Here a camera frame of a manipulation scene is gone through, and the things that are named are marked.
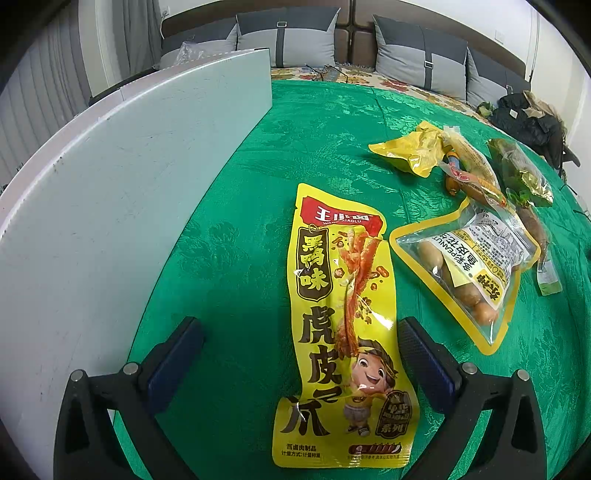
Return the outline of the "orange blue sausage stick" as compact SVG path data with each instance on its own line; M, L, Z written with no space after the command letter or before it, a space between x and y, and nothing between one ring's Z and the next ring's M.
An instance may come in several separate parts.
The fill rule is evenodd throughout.
M454 171L462 170L458 155L453 151L448 152L444 158L444 165L447 168L445 179L446 190L450 195L456 196L461 190L461 186L457 181Z

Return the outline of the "floral sofa cover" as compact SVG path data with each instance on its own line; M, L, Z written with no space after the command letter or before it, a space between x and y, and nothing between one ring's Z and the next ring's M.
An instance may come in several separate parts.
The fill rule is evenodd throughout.
M457 113L474 118L486 125L491 125L491 123L485 117L481 116L465 102L461 102L443 94L430 92L396 79L388 78L370 69L370 67L349 64L336 64L335 66L325 67L273 67L271 68L271 79L325 81L392 91L416 99L428 101L432 104L439 105Z

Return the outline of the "far right grey cushion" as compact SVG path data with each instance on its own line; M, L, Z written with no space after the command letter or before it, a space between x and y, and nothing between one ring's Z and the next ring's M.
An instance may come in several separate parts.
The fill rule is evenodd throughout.
M519 74L471 47L467 49L466 101L471 107L482 103L497 106L502 97L530 89L530 83Z

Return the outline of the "clear yellow-edged peanut bag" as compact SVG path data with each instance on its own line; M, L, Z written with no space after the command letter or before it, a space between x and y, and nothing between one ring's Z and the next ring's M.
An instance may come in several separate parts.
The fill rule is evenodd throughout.
M494 354L508 331L522 273L541 253L516 209L467 198L450 214L398 227L390 244L478 350Z

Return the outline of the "black jacket pile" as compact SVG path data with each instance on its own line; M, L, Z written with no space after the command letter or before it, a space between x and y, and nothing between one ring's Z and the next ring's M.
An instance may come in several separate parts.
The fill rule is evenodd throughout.
M565 163L581 166L567 146L567 128L557 111L531 91L506 95L498 100L489 121L543 156L555 170Z

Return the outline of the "far left grey cushion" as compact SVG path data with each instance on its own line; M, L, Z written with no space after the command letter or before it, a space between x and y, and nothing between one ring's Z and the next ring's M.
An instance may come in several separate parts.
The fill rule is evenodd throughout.
M158 69L169 68L184 41L201 45L205 57L225 54L236 50L238 26L235 20L225 19L194 27L169 36L163 40Z

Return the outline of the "plain yellow snack pouch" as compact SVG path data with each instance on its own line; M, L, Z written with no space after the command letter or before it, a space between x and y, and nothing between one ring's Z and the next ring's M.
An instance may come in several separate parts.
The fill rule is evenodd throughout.
M368 148L394 168L420 178L428 178L445 156L443 130L427 121L402 137Z

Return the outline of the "gold green snack bag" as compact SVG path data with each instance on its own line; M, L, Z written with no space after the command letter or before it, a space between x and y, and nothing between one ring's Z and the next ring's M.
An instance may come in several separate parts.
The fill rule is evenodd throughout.
M517 206L551 207L551 186L521 147L510 140L492 138L487 147L500 184Z

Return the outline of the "yellow chicken feet snack pack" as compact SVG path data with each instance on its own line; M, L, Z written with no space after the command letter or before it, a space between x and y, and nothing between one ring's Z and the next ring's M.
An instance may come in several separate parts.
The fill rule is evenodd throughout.
M287 287L301 394L277 405L277 466L386 469L410 460L420 407L399 352L386 227L370 206L297 187Z

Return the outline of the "grey curtain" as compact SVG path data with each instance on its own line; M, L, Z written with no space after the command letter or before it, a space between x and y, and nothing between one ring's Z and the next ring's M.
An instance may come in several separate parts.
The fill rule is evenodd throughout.
M155 65L161 57L161 12L156 0L112 2L113 36L123 80Z

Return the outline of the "white storage box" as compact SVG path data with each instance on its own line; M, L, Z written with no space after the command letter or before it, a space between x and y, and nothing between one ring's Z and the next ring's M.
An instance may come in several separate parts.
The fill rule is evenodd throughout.
M1 419L53 475L69 373L114 371L180 233L273 104L270 54L132 81L54 134L1 196Z

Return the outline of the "clear plastic bag on sofa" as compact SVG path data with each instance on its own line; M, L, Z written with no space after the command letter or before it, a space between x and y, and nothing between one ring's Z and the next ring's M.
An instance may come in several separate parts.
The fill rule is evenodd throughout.
M173 66L185 64L204 58L205 51L200 44L184 41L174 57Z

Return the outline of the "orange corn sausage packet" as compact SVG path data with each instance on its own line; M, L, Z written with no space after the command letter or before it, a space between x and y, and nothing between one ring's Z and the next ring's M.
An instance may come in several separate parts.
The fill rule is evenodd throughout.
M448 147L459 158L465 171L491 192L495 200L507 205L507 199L501 191L501 185L488 159L476 149L461 133L458 127L445 126L441 134L444 147Z

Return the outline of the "green floral tablecloth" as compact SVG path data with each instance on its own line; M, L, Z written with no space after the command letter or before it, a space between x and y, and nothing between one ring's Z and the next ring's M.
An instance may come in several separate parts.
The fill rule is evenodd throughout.
M476 475L495 428L518 458L503 478L556 478L590 432L590 223L543 160L507 194L451 195L442 143L479 166L499 134L403 94L277 81L273 106L217 176L157 280L130 357L194 320L189 363L155 418L197 479L417 477L450 442L447 417L402 360L416 323L473 364L445 386L467 414L459 456ZM501 382L501 408L463 408Z

